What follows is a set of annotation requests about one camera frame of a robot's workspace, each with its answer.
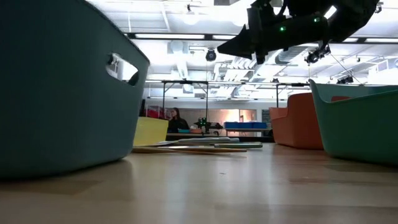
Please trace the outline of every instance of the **cable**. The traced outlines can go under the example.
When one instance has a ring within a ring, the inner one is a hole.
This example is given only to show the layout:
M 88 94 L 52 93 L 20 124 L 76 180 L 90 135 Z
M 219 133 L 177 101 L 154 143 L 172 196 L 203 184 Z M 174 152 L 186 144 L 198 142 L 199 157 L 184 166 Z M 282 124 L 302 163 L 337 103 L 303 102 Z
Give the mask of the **cable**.
M 346 72 L 349 73 L 349 75 L 351 75 L 353 78 L 355 78 L 355 80 L 356 80 L 357 82 L 359 82 L 360 85 L 362 85 L 362 83 L 361 83 L 351 72 L 349 72 L 348 69 L 347 69 L 346 67 L 344 67 L 344 65 L 342 65 L 342 64 L 340 63 L 340 61 L 337 60 L 337 58 L 335 58 L 335 56 L 333 56 L 332 54 L 330 54 L 330 56 L 332 56 L 332 57 L 336 60 L 336 62 L 339 63 L 339 65 L 340 65 L 341 67 L 343 67 L 343 69 L 346 70 Z

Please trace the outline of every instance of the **white ceiling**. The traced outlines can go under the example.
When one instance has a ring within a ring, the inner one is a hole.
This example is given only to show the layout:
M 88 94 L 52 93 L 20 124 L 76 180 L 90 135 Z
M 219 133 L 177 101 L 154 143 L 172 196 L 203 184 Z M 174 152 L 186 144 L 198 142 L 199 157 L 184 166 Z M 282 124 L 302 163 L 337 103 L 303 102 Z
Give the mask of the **white ceiling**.
M 252 0 L 240 0 L 231 6 L 214 6 L 213 0 L 199 1 L 157 1 L 157 0 L 88 0 L 103 11 L 123 32 L 131 33 L 176 33 L 176 34 L 237 34 L 245 23 L 247 15 L 245 8 Z M 398 38 L 398 1 L 382 0 L 382 12 L 375 14 L 370 22 L 357 31 L 356 37 L 396 37 Z M 187 13 L 187 4 L 192 12 Z M 177 64 L 183 60 L 189 72 L 202 71 L 202 79 L 206 72 L 214 72 L 217 63 L 231 62 L 237 64 L 238 58 L 229 55 L 217 55 L 215 62 L 206 62 L 205 52 L 195 54 L 174 55 L 168 53 L 167 44 L 170 40 L 134 40 L 134 43 L 148 56 L 151 61 L 149 77 L 168 79 L 175 77 Z M 216 48 L 221 41 L 185 41 L 187 46 L 202 46 Z M 332 77 L 343 73 L 346 69 L 355 70 L 355 75 L 361 77 L 368 74 L 370 63 L 379 62 L 379 58 L 398 58 L 398 44 L 368 45 L 368 44 L 331 44 L 334 58 L 329 55 L 310 67 L 303 61 L 306 52 L 296 56 L 288 66 L 256 65 L 255 75 L 268 81 L 283 72 L 284 79 L 291 82 L 313 77 Z

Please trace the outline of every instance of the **teal plastic bin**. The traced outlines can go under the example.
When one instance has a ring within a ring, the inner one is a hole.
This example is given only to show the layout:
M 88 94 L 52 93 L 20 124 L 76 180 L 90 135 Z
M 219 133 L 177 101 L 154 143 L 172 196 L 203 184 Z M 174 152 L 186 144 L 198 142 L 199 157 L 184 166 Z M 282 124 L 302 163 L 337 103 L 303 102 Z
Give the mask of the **teal plastic bin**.
M 84 0 L 0 3 L 0 179 L 41 177 L 132 150 L 149 61 Z M 138 72 L 106 70 L 118 54 Z
M 342 159 L 398 165 L 398 86 L 339 86 L 310 80 L 323 146 Z M 331 103 L 332 96 L 350 99 Z

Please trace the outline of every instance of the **dark hair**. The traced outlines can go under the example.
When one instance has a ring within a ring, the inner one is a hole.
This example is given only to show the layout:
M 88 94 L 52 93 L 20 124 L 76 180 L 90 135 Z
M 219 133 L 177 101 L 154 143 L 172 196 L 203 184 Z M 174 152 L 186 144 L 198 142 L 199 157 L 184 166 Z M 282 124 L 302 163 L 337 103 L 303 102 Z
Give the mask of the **dark hair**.
M 175 110 L 175 113 L 177 114 L 176 117 L 177 119 L 181 119 L 180 117 L 180 110 L 178 108 L 173 108 L 173 110 Z

